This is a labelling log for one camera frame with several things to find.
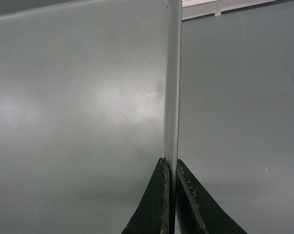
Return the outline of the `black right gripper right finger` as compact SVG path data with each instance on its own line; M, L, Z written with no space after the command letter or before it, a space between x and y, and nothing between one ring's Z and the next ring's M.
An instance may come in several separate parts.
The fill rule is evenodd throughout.
M185 163L177 160L176 214L182 234L245 234Z

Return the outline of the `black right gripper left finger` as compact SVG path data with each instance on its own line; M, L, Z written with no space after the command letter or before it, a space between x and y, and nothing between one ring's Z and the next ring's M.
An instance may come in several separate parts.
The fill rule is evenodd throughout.
M123 234L168 234L170 224L170 170L160 158L142 199Z

